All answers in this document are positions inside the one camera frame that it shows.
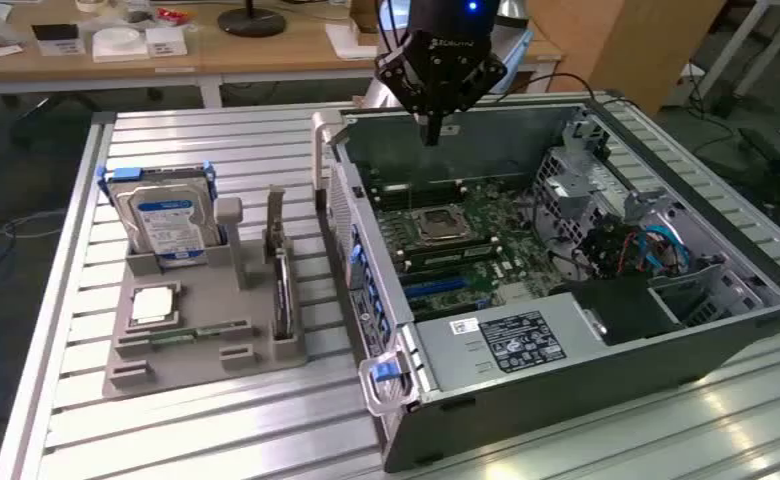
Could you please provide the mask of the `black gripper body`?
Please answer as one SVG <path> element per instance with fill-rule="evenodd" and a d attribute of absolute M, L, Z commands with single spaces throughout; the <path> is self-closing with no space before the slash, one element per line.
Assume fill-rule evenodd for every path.
<path fill-rule="evenodd" d="M 496 1 L 414 1 L 410 5 L 408 32 L 425 30 L 434 35 L 430 47 L 429 73 L 434 58 L 461 49 L 464 52 L 492 51 L 496 23 Z"/>

